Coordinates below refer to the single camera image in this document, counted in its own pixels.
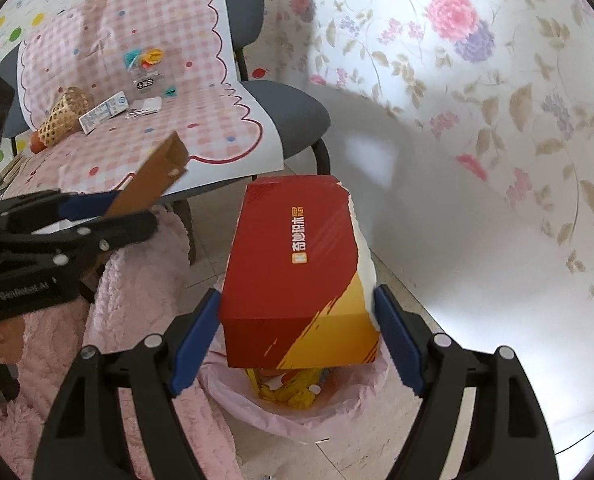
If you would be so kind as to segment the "left hand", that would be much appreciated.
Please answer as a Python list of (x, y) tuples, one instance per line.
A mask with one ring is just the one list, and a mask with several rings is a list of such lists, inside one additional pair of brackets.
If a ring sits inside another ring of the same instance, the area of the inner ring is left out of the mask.
[(24, 352), (24, 318), (0, 321), (0, 364), (16, 365)]

